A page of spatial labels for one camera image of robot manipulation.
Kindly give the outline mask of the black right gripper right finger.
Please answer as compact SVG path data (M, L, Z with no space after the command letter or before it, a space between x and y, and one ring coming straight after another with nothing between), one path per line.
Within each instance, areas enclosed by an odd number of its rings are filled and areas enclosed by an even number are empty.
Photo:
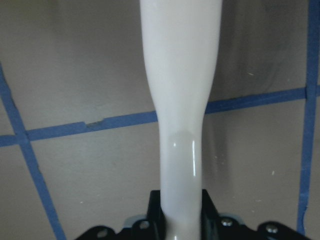
M220 215L206 189L202 190L201 218L200 218L201 240L220 240Z

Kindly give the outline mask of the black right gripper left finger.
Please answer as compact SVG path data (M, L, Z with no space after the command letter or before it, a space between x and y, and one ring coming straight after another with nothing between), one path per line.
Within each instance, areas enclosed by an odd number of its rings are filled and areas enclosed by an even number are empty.
M150 223L153 240L164 240L166 237L166 221L161 208L160 190L150 192L146 219Z

